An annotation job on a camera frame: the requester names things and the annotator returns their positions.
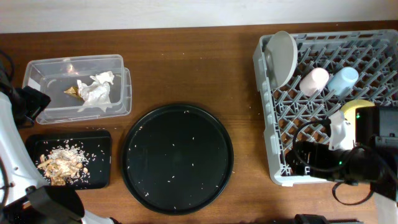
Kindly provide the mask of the gold snack wrapper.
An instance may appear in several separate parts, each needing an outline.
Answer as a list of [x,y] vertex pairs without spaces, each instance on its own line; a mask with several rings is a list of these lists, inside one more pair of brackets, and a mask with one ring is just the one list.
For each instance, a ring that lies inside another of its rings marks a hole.
[[75,97],[79,100],[83,100],[81,95],[79,94],[78,87],[77,86],[71,86],[69,89],[64,91],[65,94]]

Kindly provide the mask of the yellow bowl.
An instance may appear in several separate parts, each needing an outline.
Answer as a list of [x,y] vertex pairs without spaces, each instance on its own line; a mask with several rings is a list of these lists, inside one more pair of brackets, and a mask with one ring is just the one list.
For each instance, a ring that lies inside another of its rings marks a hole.
[[345,103],[340,110],[343,112],[345,119],[354,126],[356,123],[356,109],[374,105],[373,102],[367,100],[351,100]]

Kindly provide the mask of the white napkin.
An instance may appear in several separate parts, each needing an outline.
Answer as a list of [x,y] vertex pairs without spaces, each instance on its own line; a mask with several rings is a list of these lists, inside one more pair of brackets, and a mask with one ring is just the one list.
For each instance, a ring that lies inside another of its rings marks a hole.
[[82,112],[89,107],[100,108],[103,112],[110,104],[110,89],[113,85],[114,75],[111,71],[103,72],[95,76],[90,76],[93,80],[91,85],[77,80],[78,95],[83,99],[83,108],[78,112]]

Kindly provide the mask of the peanut shells and rice scraps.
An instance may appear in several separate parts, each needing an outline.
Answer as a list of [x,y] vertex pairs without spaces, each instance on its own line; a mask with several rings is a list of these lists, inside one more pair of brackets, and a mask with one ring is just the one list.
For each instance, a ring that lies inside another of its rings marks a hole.
[[91,178],[88,165],[96,155],[85,152],[82,142],[69,142],[70,139],[67,139],[62,145],[57,140],[58,145],[46,147],[34,162],[50,185],[76,185],[80,181],[87,184]]

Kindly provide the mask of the pink cup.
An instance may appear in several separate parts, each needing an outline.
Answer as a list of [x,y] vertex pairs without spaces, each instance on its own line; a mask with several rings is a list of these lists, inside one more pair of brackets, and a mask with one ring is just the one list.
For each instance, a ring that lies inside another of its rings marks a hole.
[[314,68],[300,82],[299,88],[306,96],[312,96],[318,90],[323,90],[329,80],[329,73],[324,68]]

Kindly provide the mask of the blue cup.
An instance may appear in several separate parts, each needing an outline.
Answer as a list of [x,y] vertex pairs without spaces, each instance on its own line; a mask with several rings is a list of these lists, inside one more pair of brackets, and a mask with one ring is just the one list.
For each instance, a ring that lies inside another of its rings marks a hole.
[[341,96],[346,91],[352,89],[359,78],[359,73],[353,67],[344,67],[339,70],[327,84],[329,91],[335,91],[334,94]]

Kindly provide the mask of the grey plate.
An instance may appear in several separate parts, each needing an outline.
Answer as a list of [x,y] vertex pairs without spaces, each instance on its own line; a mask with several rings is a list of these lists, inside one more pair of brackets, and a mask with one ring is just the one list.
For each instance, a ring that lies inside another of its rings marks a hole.
[[294,38],[286,31],[275,33],[266,44],[264,54],[270,87],[284,86],[297,66],[298,50]]

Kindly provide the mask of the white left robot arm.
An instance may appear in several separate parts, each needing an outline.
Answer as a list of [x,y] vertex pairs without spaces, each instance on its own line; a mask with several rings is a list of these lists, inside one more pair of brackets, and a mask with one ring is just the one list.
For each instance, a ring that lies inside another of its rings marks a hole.
[[1,223],[117,223],[85,210],[67,182],[89,171],[83,151],[54,149],[34,162],[19,134],[34,125],[50,103],[49,96],[32,87],[14,88],[15,65],[1,52]]

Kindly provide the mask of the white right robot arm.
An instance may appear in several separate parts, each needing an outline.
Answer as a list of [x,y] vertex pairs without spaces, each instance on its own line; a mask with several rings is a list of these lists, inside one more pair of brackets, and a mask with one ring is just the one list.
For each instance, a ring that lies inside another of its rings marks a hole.
[[380,223],[397,223],[397,108],[357,108],[352,122],[343,112],[319,120],[329,144],[292,140],[286,160],[297,175],[310,175],[339,186],[369,184],[364,203],[375,199]]

